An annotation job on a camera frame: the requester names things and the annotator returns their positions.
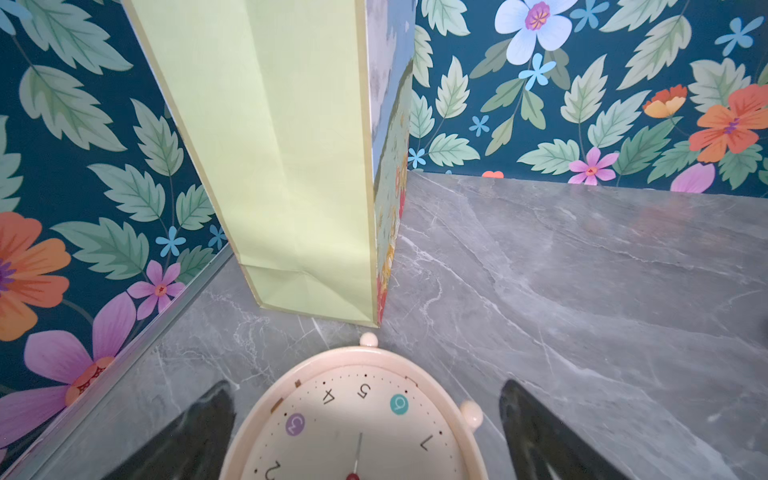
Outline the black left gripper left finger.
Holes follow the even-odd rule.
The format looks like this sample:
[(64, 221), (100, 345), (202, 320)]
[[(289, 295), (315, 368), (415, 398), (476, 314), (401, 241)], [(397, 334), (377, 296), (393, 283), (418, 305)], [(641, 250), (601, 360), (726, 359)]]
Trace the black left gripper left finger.
[(231, 384), (214, 384), (107, 479), (217, 479), (236, 418)]

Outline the green painted paper bag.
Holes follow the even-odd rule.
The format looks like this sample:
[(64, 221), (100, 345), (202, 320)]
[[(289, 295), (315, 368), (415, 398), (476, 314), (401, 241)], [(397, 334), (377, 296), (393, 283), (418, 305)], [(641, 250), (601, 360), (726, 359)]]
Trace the green painted paper bag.
[(257, 302), (381, 324), (407, 183), (413, 1), (128, 1)]

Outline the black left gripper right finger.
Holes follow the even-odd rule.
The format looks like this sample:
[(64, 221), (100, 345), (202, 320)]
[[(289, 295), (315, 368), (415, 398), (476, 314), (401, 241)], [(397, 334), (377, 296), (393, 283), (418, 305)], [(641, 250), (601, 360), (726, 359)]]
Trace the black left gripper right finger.
[(628, 479), (519, 382), (504, 384), (499, 414), (518, 479)]

